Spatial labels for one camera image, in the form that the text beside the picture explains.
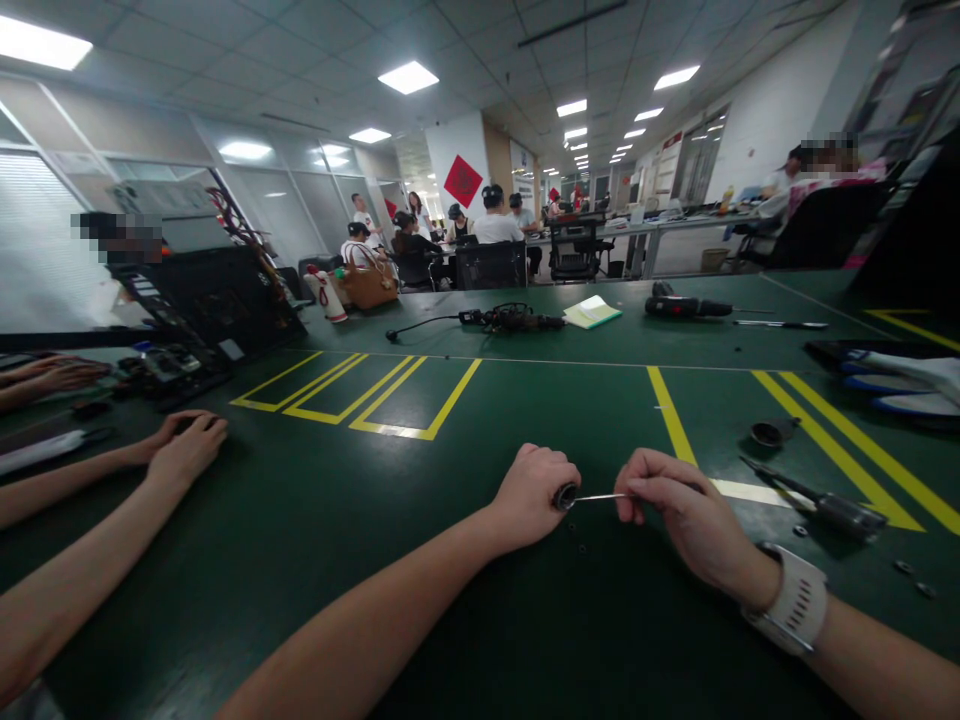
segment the office desk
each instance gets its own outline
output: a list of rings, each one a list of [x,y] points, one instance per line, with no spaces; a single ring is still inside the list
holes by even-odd
[[[490,336],[440,321],[397,344],[384,339],[390,328],[507,301],[559,314],[596,285],[404,295],[338,325],[308,308],[307,338],[239,367],[201,399],[230,421],[220,458],[47,682],[72,720],[211,717],[311,616],[488,503],[525,441],[566,452],[589,494],[608,492],[638,446],[698,463],[751,538],[814,562],[841,598],[960,660],[955,439],[873,411],[801,349],[810,339],[919,337],[843,295],[850,278],[674,282],[684,295],[830,323],[821,333],[653,318],[643,313],[646,282],[600,286],[623,316],[590,331]],[[947,332],[943,322],[936,332]],[[348,370],[289,400],[334,368]],[[0,431],[50,410],[3,418]],[[796,436],[774,456],[747,439],[752,423],[798,413]],[[120,436],[71,460],[158,423],[138,401],[118,404],[97,425]],[[740,454],[873,502],[898,526],[875,545],[852,544],[787,507]],[[3,533],[0,587],[93,527],[142,475],[107,479]],[[939,598],[921,596],[894,560],[913,564]],[[771,707],[778,718],[852,715],[692,577],[658,520],[628,527],[612,504],[585,503],[480,573],[373,716],[769,717]]]

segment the watch strap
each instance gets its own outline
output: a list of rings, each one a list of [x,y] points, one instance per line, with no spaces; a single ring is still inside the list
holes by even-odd
[[[764,613],[742,609],[747,622],[791,655],[813,652],[827,615],[827,576],[779,545],[760,549],[779,559],[783,568],[780,593]]]

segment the forearm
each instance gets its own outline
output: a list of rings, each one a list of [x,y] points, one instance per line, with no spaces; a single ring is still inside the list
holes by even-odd
[[[0,530],[24,520],[105,475],[129,465],[114,450],[0,487]]]
[[[366,716],[466,584],[502,554],[483,513],[323,610],[260,666],[219,717]]]
[[[830,596],[810,668],[865,718],[960,717],[960,667]]]
[[[99,525],[0,597],[0,707],[43,672],[116,589],[188,489],[147,478]]]

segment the yellow tape line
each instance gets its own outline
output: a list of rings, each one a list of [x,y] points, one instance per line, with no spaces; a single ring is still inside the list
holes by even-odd
[[[864,455],[883,470],[900,487],[906,490],[923,508],[952,533],[960,535],[960,513],[924,485],[920,480],[886,450],[877,445],[860,428],[843,416],[839,410],[824,400],[817,392],[794,373],[780,373],[800,395],[813,405],[834,427],[849,438]]]
[[[420,367],[426,357],[419,358],[403,375],[397,379],[397,381],[391,385],[386,392],[383,393],[380,397],[371,403],[371,405],[361,413],[356,420],[350,423],[351,430],[363,430],[364,432],[375,432],[381,435],[395,435],[398,437],[413,438],[416,440],[433,440],[437,437],[437,433],[440,431],[440,427],[446,421],[447,416],[450,414],[450,411],[453,409],[453,406],[457,404],[457,400],[460,399],[460,395],[463,393],[464,388],[467,387],[467,384],[473,378],[473,374],[477,371],[477,368],[480,367],[481,360],[474,360],[470,367],[467,368],[467,371],[463,374],[463,377],[460,378],[460,382],[457,383],[457,386],[453,389],[453,392],[450,393],[450,397],[447,398],[446,402],[443,404],[443,407],[440,408],[440,412],[433,419],[433,422],[430,423],[430,427],[425,430],[420,428],[408,428],[403,427],[402,425],[386,425],[383,423],[370,423],[367,422],[367,418],[372,415],[378,407],[380,407],[388,397],[390,397],[394,391],[403,385],[407,379],[416,372],[417,368]]]
[[[262,402],[257,402],[257,401],[255,401],[255,400],[247,400],[247,398],[250,397],[251,395],[253,395],[253,394],[256,393],[256,392],[259,392],[260,390],[263,390],[265,387],[267,387],[267,385],[270,385],[271,383],[276,382],[277,380],[279,380],[280,378],[284,377],[285,375],[289,375],[289,374],[292,373],[294,370],[296,370],[298,367],[302,367],[302,366],[306,365],[308,362],[310,362],[310,361],[313,360],[314,358],[319,357],[320,355],[323,355],[323,351],[322,351],[322,350],[321,350],[320,352],[314,353],[313,355],[311,355],[310,357],[308,357],[306,360],[302,360],[302,361],[298,362],[296,365],[293,365],[293,366],[287,368],[287,369],[284,370],[282,373],[280,373],[279,375],[276,375],[276,376],[270,378],[269,380],[267,380],[267,381],[266,381],[265,383],[263,383],[262,385],[257,385],[253,390],[251,390],[250,392],[244,393],[243,395],[241,395],[240,397],[238,397],[236,400],[231,400],[231,401],[230,401],[230,404],[231,404],[231,405],[237,405],[237,406],[239,406],[239,407],[253,408],[254,410],[266,410],[267,412],[273,412],[273,411],[275,411],[275,410],[278,410],[280,407],[283,406],[283,403],[282,403],[282,402],[281,402],[281,403],[262,403]]]
[[[647,374],[650,375],[653,392],[657,395],[657,403],[660,405],[663,421],[667,425],[670,442],[673,443],[673,454],[684,462],[697,465],[697,458],[693,455],[693,448],[690,447],[687,433],[683,430],[683,423],[680,422],[680,416],[670,398],[670,391],[667,390],[667,384],[663,381],[660,368],[651,365],[647,368]]]
[[[769,374],[762,370],[754,370],[753,375],[773,396],[774,400],[783,406],[784,410],[792,417],[800,418],[800,427],[803,428],[813,441],[820,446],[820,449],[836,463],[844,475],[850,478],[853,484],[860,489],[860,492],[873,504],[872,506],[878,512],[882,512],[890,518],[891,525],[905,530],[925,532],[920,523],[914,520],[910,514],[883,489],[883,486],[874,480],[873,477],[863,469],[860,463],[854,460],[850,453],[844,450],[840,444],[823,429],[820,423],[813,419],[810,413],[801,407],[800,403],[790,397],[786,390],[777,385]]]
[[[921,327],[917,327],[913,323],[908,323],[906,320],[901,320],[898,317],[894,317],[893,314],[898,315],[928,315],[929,310],[864,310],[868,315],[873,315],[876,318],[885,320],[892,325],[896,325],[899,328],[908,330],[912,333],[919,335],[920,337],[925,337],[927,340],[932,340],[935,343],[939,343],[945,347],[950,348],[956,352],[960,352],[960,343],[950,338],[945,338],[943,335],[937,335],[934,332],[929,330],[924,330]]]
[[[369,357],[369,355],[364,355],[362,358],[360,358],[360,360],[364,360],[364,359],[366,359],[366,358],[368,358],[368,357]],[[358,360],[357,362],[355,362],[355,363],[354,363],[353,365],[351,365],[349,368],[346,368],[343,372],[345,373],[345,372],[347,372],[348,370],[352,370],[353,368],[355,368],[357,365],[360,364],[360,360]],[[387,383],[387,381],[390,380],[390,378],[392,378],[394,375],[396,375],[398,372],[400,372],[400,369],[403,368],[406,364],[408,364],[411,360],[413,360],[413,357],[412,357],[412,356],[405,357],[403,360],[401,360],[401,361],[399,362],[399,364],[397,364],[397,366],[396,366],[395,368],[393,368],[390,372],[388,372],[386,375],[384,375],[382,378],[380,378],[380,380],[378,380],[377,383],[376,383],[373,387],[371,387],[369,390],[367,390],[367,391],[366,391],[363,395],[361,395],[359,398],[357,398],[356,400],[354,400],[353,403],[350,404],[350,407],[348,407],[346,410],[344,410],[344,411],[343,411],[342,413],[340,413],[339,415],[333,415],[332,413],[317,412],[317,411],[315,411],[315,410],[303,410],[303,409],[300,407],[303,403],[305,403],[305,402],[306,402],[307,400],[309,400],[311,397],[313,397],[313,396],[316,395],[318,392],[320,392],[321,390],[323,390],[323,388],[327,387],[327,385],[329,385],[330,383],[332,383],[332,382],[333,382],[334,380],[336,380],[337,378],[331,378],[331,380],[330,380],[329,382],[324,383],[324,384],[321,385],[319,388],[317,388],[316,390],[314,390],[312,393],[310,393],[310,394],[307,395],[306,397],[304,397],[304,398],[300,399],[299,401],[297,401],[297,403],[296,403],[295,405],[291,405],[290,407],[288,407],[286,410],[283,411],[283,414],[284,414],[284,415],[293,415],[294,417],[304,418],[305,420],[316,420],[317,422],[329,423],[330,425],[339,425],[339,424],[340,424],[341,422],[343,422],[354,410],[356,410],[356,409],[357,409],[358,407],[360,407],[363,403],[365,403],[365,402],[370,398],[371,395],[373,395],[377,390],[379,390],[380,388],[382,388],[382,387]]]

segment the black cap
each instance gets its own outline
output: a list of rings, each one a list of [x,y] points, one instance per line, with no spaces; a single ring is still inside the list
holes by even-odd
[[[350,237],[355,237],[357,235],[370,237],[370,231],[367,230],[367,226],[363,223],[350,223],[347,225],[347,233],[350,235]]]

